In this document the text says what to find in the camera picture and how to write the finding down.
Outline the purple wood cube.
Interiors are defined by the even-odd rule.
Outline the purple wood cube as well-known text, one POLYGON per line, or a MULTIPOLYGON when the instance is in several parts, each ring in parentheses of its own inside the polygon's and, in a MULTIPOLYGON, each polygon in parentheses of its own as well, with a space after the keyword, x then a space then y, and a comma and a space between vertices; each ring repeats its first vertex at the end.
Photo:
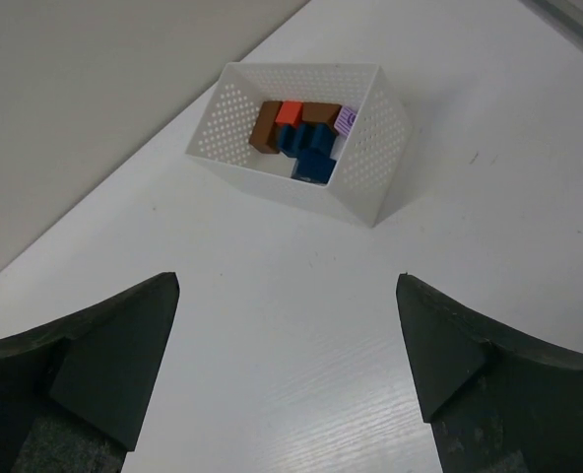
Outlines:
POLYGON ((348 106, 342 106, 334 122, 334 129, 339 135, 348 137, 356 121, 356 111, 348 106))

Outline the brown arch wood block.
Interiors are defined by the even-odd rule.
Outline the brown arch wood block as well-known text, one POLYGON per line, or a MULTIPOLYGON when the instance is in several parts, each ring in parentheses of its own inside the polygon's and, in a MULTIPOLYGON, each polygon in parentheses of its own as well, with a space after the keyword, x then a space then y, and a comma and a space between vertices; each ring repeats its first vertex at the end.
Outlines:
POLYGON ((277 116, 281 101, 264 101, 261 104, 248 143, 262 154, 278 154, 277 116))

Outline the orange-red wood cube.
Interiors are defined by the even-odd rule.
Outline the orange-red wood cube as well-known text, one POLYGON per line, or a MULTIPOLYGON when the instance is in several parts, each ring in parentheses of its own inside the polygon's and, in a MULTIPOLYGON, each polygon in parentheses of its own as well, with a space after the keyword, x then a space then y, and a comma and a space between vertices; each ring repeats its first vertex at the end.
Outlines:
POLYGON ((279 126, 289 125, 297 128, 302 120, 303 103, 301 101, 283 101, 276 117, 279 126))

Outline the brown rectangular wood block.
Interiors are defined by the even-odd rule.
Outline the brown rectangular wood block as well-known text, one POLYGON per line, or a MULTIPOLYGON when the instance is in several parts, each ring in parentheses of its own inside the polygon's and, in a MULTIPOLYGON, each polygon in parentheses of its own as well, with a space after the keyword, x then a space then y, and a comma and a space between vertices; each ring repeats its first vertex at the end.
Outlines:
POLYGON ((336 103, 306 101, 302 105, 301 121, 311 125, 325 124, 333 128, 341 108, 336 103))

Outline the blue notched wood block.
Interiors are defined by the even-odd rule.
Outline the blue notched wood block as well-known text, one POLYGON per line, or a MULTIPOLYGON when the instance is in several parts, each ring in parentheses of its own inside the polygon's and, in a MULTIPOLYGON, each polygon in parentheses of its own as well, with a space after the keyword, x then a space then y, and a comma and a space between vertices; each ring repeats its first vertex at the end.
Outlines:
POLYGON ((298 158, 305 149, 331 157, 336 133, 325 124, 301 123, 297 128, 283 126, 278 137, 279 150, 288 158, 298 158))

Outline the blue triangular wood block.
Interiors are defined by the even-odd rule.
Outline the blue triangular wood block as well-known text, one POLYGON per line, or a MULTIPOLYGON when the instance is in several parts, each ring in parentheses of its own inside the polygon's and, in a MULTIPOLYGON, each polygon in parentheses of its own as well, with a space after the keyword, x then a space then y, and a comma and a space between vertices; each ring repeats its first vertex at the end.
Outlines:
POLYGON ((334 171, 336 161, 315 150, 302 150, 296 160, 291 178, 326 185, 334 171))

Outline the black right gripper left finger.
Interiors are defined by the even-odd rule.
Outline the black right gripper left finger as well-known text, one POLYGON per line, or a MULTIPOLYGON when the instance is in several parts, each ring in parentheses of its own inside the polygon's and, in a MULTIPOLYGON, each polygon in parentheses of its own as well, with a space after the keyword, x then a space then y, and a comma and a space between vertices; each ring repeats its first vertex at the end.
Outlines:
POLYGON ((0 339, 0 472, 119 472, 135 450, 179 300, 163 272, 0 339))

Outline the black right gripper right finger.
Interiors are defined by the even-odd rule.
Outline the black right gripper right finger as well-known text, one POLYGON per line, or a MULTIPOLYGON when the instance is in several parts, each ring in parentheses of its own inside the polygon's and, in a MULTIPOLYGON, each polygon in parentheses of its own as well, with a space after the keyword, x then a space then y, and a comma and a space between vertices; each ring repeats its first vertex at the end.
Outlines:
POLYGON ((445 472, 583 472, 583 354, 419 278, 396 286, 421 416, 445 472))

